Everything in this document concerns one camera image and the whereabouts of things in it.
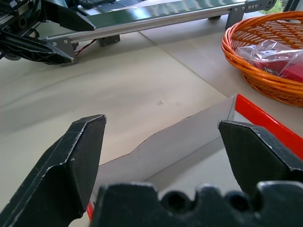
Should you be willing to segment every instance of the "aluminum rail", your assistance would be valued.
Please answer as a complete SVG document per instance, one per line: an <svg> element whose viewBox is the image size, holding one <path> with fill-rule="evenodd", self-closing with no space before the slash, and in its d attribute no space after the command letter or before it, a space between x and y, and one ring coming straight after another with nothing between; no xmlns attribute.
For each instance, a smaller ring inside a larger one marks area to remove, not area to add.
<svg viewBox="0 0 303 227"><path fill-rule="evenodd" d="M219 6L207 0L183 0L153 6L124 9L88 16L96 26L95 31L71 32L48 37L49 41L68 38L71 43L121 35L150 28L173 25L230 14L235 7L245 10L246 3L239 0L218 1Z"/></svg>

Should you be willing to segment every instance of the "white table surface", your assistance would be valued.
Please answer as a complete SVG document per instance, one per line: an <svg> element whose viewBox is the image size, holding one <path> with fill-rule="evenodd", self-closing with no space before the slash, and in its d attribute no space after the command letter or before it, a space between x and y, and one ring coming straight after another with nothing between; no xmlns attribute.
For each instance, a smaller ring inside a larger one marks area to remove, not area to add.
<svg viewBox="0 0 303 227"><path fill-rule="evenodd" d="M101 163L234 93L303 137L303 108L262 96L225 60L225 21L122 35L112 46L93 44L79 64L64 68L0 61L0 209L42 153L83 116L107 115ZM87 224L85 215L71 226Z"/></svg>

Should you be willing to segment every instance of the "screw hole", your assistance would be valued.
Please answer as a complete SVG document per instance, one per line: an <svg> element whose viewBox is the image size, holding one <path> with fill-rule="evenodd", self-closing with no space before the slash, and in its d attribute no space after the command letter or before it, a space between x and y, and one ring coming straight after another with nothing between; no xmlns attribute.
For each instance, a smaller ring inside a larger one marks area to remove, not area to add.
<svg viewBox="0 0 303 227"><path fill-rule="evenodd" d="M19 27L24 28L27 25L27 20L23 17L19 19Z"/></svg>
<svg viewBox="0 0 303 227"><path fill-rule="evenodd" d="M244 194L240 192L230 192L225 198L237 210L244 212L250 209L250 204Z"/></svg>
<svg viewBox="0 0 303 227"><path fill-rule="evenodd" d="M161 203L166 209L177 214L185 213L192 207L192 202L182 192L167 193Z"/></svg>

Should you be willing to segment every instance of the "cardboard box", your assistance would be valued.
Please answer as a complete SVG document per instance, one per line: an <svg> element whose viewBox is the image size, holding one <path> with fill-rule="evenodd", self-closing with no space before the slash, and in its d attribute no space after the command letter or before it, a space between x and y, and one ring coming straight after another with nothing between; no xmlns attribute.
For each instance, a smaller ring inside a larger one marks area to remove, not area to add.
<svg viewBox="0 0 303 227"><path fill-rule="evenodd" d="M117 182L151 182L160 197L177 189L193 198L195 187L202 183L214 184L222 193L240 190L217 129L220 120L263 126L303 159L301 137L242 95L233 95L155 133L129 155L100 165L92 204L100 185Z"/></svg>

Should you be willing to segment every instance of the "orange wicker basket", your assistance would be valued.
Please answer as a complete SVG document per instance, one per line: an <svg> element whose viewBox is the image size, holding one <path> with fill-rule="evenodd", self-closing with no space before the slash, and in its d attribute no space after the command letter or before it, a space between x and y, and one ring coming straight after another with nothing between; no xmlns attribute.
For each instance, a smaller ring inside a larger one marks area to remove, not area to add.
<svg viewBox="0 0 303 227"><path fill-rule="evenodd" d="M222 49L229 63L240 69L246 82L254 89L282 103L303 107L303 83L264 72L235 53L239 46L258 44L267 39L303 49L303 12L276 13L243 20L227 29Z"/></svg>

